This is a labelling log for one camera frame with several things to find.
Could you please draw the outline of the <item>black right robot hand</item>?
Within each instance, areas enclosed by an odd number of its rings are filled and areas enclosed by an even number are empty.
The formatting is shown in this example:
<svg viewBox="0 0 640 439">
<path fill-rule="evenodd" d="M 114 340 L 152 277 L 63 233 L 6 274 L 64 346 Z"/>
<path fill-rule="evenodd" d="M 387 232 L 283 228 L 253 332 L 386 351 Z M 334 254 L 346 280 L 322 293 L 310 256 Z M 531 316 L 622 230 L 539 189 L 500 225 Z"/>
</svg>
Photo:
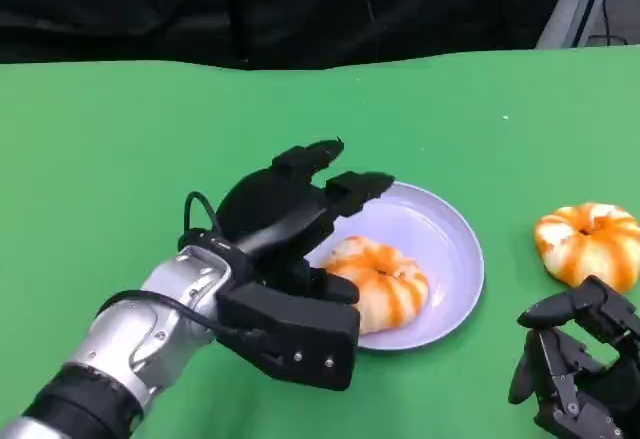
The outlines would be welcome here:
<svg viewBox="0 0 640 439">
<path fill-rule="evenodd" d="M 508 400 L 534 396 L 535 423 L 557 438 L 636 438 L 639 435 L 639 318 L 635 306 L 595 276 L 545 298 L 518 322 L 528 333 Z M 573 321 L 615 349 L 609 365 L 561 331 Z"/>
</svg>

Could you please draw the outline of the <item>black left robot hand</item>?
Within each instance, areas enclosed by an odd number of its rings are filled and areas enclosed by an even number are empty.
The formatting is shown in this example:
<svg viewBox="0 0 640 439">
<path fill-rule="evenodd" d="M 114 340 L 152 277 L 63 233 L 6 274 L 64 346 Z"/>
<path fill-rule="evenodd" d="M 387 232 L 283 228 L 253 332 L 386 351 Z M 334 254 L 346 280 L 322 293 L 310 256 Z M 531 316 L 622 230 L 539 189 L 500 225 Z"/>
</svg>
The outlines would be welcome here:
<svg viewBox="0 0 640 439">
<path fill-rule="evenodd" d="M 241 179 L 220 203 L 216 219 L 223 237 L 249 258 L 264 286 L 294 296 L 358 302 L 355 285 L 310 266 L 305 256 L 334 232 L 337 218 L 360 212 L 395 177 L 347 171 L 322 187 L 313 185 L 313 176 L 343 150 L 339 139 L 294 146 Z"/>
</svg>

